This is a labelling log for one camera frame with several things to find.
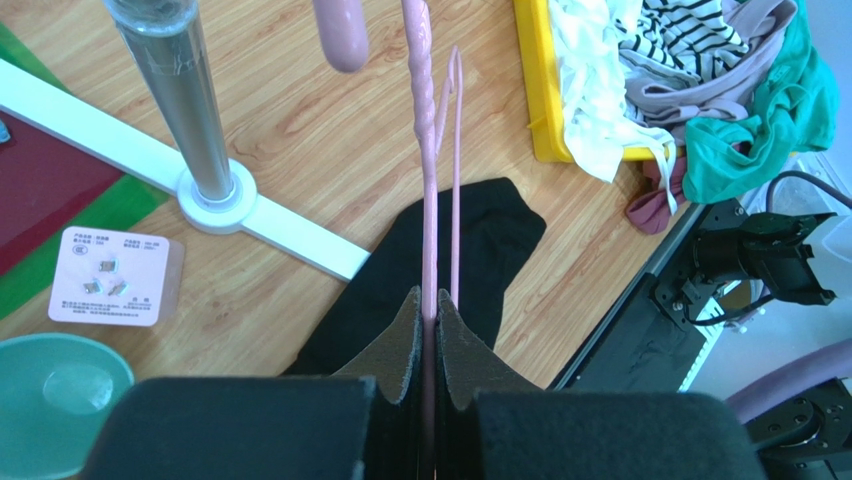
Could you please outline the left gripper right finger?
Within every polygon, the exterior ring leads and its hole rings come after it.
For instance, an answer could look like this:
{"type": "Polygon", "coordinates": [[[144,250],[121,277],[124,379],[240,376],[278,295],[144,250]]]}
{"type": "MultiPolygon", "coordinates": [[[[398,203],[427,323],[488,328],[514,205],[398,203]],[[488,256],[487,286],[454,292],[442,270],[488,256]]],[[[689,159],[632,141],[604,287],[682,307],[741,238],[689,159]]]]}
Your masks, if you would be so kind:
{"type": "Polygon", "coordinates": [[[745,429],[690,393],[543,390],[437,296],[437,476],[441,479],[761,479],[745,429]]]}

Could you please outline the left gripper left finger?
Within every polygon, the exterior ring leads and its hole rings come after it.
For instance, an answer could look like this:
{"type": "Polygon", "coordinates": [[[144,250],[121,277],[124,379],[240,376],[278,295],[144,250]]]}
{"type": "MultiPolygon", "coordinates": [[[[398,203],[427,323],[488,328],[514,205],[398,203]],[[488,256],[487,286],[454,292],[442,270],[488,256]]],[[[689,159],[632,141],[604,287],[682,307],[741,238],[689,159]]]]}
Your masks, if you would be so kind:
{"type": "Polygon", "coordinates": [[[161,377],[115,406],[84,479],[414,479],[421,291],[330,376],[161,377]]]}

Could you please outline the black tank top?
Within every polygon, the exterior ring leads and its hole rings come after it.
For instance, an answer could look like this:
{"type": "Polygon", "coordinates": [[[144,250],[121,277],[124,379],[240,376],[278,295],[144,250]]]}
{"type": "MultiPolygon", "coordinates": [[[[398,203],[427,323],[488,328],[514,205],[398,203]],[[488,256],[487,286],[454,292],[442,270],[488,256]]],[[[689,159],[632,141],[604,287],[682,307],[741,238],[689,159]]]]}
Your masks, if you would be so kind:
{"type": "MultiPolygon", "coordinates": [[[[468,328],[494,347],[507,288],[542,239],[545,220],[508,178],[460,189],[460,296],[468,328]]],[[[331,375],[394,320],[421,282],[423,203],[403,209],[286,369],[288,375],[331,375]]]]}

